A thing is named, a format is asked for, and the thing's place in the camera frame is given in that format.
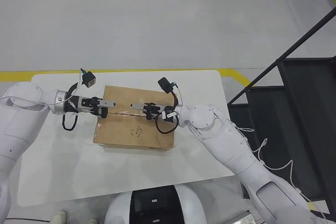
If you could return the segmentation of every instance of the white cable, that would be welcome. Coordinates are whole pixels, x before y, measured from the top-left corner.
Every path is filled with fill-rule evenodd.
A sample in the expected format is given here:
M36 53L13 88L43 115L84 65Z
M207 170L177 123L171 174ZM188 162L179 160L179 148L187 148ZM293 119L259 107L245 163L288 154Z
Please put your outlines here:
M291 167L290 167L290 183L291 183L291 186L292 186L292 187L293 187L293 188L294 188L294 189L295 189L295 190L296 190L296 191L297 191L303 198L305 198L308 202L311 202L311 204L314 205L314 207L315 207L315 208L321 213L321 215L323 216L323 218L324 218L324 220L325 220L325 223L328 224L328 221L327 221L327 219L326 219L326 217L325 217L325 214L324 214L324 213L323 213L323 212L316 206L316 204L315 204L314 202L312 202L309 198L307 198L307 197L301 192L301 190L295 186L295 184L293 184L293 182L292 182L293 160L290 160L287 164L285 164L284 166L282 166L282 167L280 167L280 168L271 168L271 167L267 166L263 160L260 159L260 151L261 151L261 149L263 148L263 146L265 146L265 145L267 144L267 142L268 142L268 139L267 139L267 138L264 139L264 141L262 142L262 144L260 145L260 147L259 147L257 150L252 151L252 152L258 152L258 160L259 160L260 162L263 163L263 166L265 166L266 168L268 168L268 169L270 169L270 170L282 170L282 169L284 169L285 167L287 167L289 164L291 164Z
M177 89L178 89L178 91L179 91L180 102L181 102L181 104L183 105L183 100L181 99L181 93L180 93L180 89L178 88L178 86L177 86L177 85L175 85L175 86L177 87Z
M293 188L294 188L294 189L295 189L295 190L296 190L296 191L297 191L303 198L305 198L308 202L311 202L311 203L314 205L314 207L315 207L315 208L321 213L321 215L323 216L323 218L324 218L324 220L325 220L325 223L328 224L328 221L327 221L327 219L326 219L324 213L323 213L323 212L316 206L316 204L315 204L314 202L312 202L309 198L307 198L307 197L301 192L301 190L295 186L295 184L293 184L293 182L292 182L293 160L290 160L287 164L285 164L284 166L282 166L282 167L280 167L280 168L271 168L271 167L267 166L267 165L265 164L265 162L260 158L260 151L261 151L262 148L267 144L268 139L267 139L267 138L264 139L263 142L262 142L262 144L260 145L260 147L259 147L257 150L253 151L253 150L251 149L250 145L249 145L249 142L247 141L246 137L243 135L243 133L242 133L241 131L244 131L244 132L253 132L253 131L255 131L255 130L253 130L253 129L251 129L251 128L239 128L239 127L236 126L236 124L233 123L233 122L231 122L231 124L236 128L236 130L237 130L237 131L243 136L243 138L246 140L246 142L247 142L247 144L248 144L250 150L251 150L252 152L258 152L258 160L263 164L263 166L265 166L266 168L268 168L268 169L270 169L270 170L282 170L282 169L286 168L289 164L291 164L291 167L290 167L290 183L291 183L291 186L292 186L292 187L293 187Z
M243 132L254 132L255 130L253 128L239 128L236 127L238 130L242 130Z
M20 97L17 97L17 96L5 96L3 98L0 98L0 101L3 100L3 99L6 99L6 98L14 98L14 99L19 99L19 100L23 100L23 101L26 101L26 102L30 102L32 104L39 104L39 105L56 105L56 104L63 104L64 102L66 102L67 100L71 99L72 96L77 92L78 88L80 87L81 85L81 70L80 70L80 80L78 81L77 83L77 88L74 90L74 92L71 94L71 96L67 99L65 99L64 101L62 102L56 102L55 104L47 104L47 103L44 103L44 102L33 102L33 101L30 101L30 100L26 100L26 99L23 99L23 98L20 98Z
M257 150L255 150L255 151L251 150L251 151L252 152L258 152L258 151L260 151L261 148L263 148L263 146L265 146L267 144L267 142L268 142L268 139L266 138L266 139L264 139L264 141L262 142L262 144L260 145L260 147Z

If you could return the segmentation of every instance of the brown cardboard box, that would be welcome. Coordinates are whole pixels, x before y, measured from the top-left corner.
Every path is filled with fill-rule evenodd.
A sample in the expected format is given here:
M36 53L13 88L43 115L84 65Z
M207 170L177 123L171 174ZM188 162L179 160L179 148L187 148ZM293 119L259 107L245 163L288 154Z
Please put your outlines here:
M130 107L133 103L155 102L159 105L173 105L173 97L165 92L139 90L117 86L106 86L104 100L116 102L109 109L107 118L98 118L94 143L110 148L137 148L165 150L173 148L174 132L161 134L155 121L147 120L146 115ZM158 120L163 131L170 130L173 124Z

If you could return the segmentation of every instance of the black cable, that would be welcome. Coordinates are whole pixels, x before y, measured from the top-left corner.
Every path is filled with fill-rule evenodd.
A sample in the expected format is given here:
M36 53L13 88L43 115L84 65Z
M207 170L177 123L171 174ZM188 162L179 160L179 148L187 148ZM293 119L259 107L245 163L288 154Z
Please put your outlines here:
M7 218L6 220L27 220L27 221L36 221L36 222L50 222L47 220L34 220L32 218Z
M75 84L73 84L69 88L69 90L67 91L67 94L66 94L67 97L71 96L72 92L77 88L77 85L78 85L78 82L76 82ZM72 131L72 130L74 130L74 128L76 127L76 124L77 124L78 115L76 115L76 117L74 118L74 123L73 123L73 126L71 128L66 128L66 126L65 126L65 118L66 118L65 115L62 115L62 127L63 127L63 129L68 130L69 132Z
M171 91L172 95L173 95L173 98L174 98L174 104L173 106L176 107L179 103L178 103L178 98L177 96L175 95L175 93L173 91Z
M162 112L160 112L160 113L157 115L157 117L156 117L156 128L157 128L157 130L158 130L159 133L161 133L161 134L169 134L169 133L173 132L173 131L178 127L178 124L179 124L178 116L177 116L177 115L175 116L175 119L177 119L177 123L175 124L175 127L174 127L172 130L169 130L169 131L167 131L167 132L163 132L163 131L160 130L159 127L158 127L158 117L159 117L161 114L162 114Z
M65 126L65 115L62 115L62 127L63 127L63 129L68 130L68 131L72 131L76 127L77 118L78 118L78 115L76 115L76 117L74 118L74 123L73 123L73 126L71 128L66 128L66 126Z

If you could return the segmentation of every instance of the sneaker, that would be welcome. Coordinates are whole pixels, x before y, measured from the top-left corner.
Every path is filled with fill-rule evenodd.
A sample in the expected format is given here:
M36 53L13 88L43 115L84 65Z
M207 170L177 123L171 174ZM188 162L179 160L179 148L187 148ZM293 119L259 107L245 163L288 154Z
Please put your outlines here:
M66 224L67 214L64 211L60 211L54 215L50 224Z
M99 224L98 220L93 218L87 222L87 224Z

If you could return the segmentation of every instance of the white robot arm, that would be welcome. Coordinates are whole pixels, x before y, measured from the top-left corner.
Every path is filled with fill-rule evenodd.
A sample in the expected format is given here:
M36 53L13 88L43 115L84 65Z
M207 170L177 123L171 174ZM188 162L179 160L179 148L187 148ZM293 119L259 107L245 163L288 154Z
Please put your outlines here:
M69 111L88 112L103 117L107 108L115 106L112 101L96 97L70 97L65 91L45 92L34 83L20 82L0 100L0 223L5 221L11 205L7 185L11 170L36 140L49 112L60 115Z
M267 223L326 223L310 212L307 202L295 188L272 174L255 158L248 140L213 105L191 109L178 105L175 113L179 126L188 126L205 148L243 183ZM221 127L210 137L204 137L200 131L208 131L218 125L216 119Z

